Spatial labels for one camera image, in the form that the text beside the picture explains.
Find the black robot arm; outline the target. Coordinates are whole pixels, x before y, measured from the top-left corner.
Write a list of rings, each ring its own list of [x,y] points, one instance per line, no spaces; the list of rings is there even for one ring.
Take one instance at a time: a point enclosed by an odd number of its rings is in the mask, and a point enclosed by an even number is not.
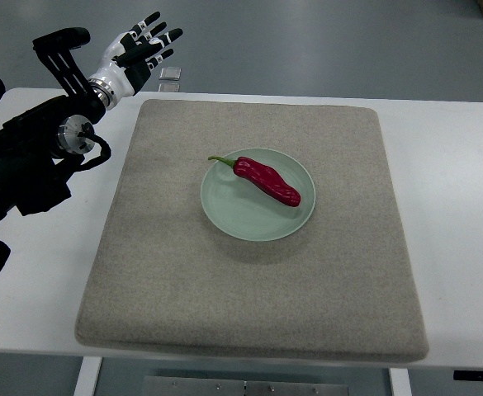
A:
[[[90,40],[87,29],[65,28],[33,42],[38,59],[65,90],[5,122],[0,129],[0,222],[17,208],[21,215],[46,212],[71,196],[76,172],[111,156],[93,126],[106,106],[74,62],[70,51]],[[0,272],[11,249],[0,240]]]

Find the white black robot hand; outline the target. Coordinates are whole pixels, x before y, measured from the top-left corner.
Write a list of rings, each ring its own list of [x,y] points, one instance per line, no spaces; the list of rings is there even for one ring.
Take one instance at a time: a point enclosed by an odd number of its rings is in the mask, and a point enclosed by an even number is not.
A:
[[[181,28],[168,29],[154,12],[119,34],[105,49],[97,71],[88,78],[112,106],[137,94],[152,71],[173,55],[172,44],[183,35]]]

